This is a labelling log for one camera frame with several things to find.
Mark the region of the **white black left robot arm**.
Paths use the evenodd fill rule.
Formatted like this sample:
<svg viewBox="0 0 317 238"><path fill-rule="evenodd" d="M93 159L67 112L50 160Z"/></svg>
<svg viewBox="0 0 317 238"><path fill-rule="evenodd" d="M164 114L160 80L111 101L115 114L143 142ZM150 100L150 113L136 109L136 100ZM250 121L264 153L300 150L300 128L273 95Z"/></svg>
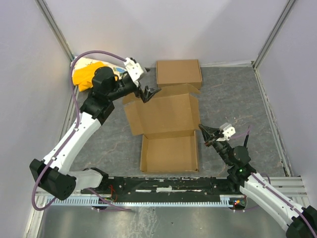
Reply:
<svg viewBox="0 0 317 238"><path fill-rule="evenodd" d="M79 109L76 119L62 140L42 160L33 159L30 171L36 186L59 200L67 199L75 190L99 187L107 174L99 169L71 172L70 167L88 139L104 124L114 110L113 102L134 94L148 102L160 88L141 87L138 72L124 72L118 79L108 66L95 70L92 89Z"/></svg>

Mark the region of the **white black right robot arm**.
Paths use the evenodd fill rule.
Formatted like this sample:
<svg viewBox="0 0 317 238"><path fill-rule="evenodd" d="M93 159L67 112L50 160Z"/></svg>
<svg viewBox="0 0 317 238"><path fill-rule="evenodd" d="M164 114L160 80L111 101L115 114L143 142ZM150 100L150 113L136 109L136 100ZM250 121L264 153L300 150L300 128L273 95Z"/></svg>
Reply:
<svg viewBox="0 0 317 238"><path fill-rule="evenodd" d="M271 215L286 232L288 238L315 238L317 236L317 210L313 206L303 207L274 188L251 165L247 148L249 131L243 145L231 147L235 128L225 123L220 128L199 125L205 146L213 147L229 167L229 188L239 191L256 202Z"/></svg>

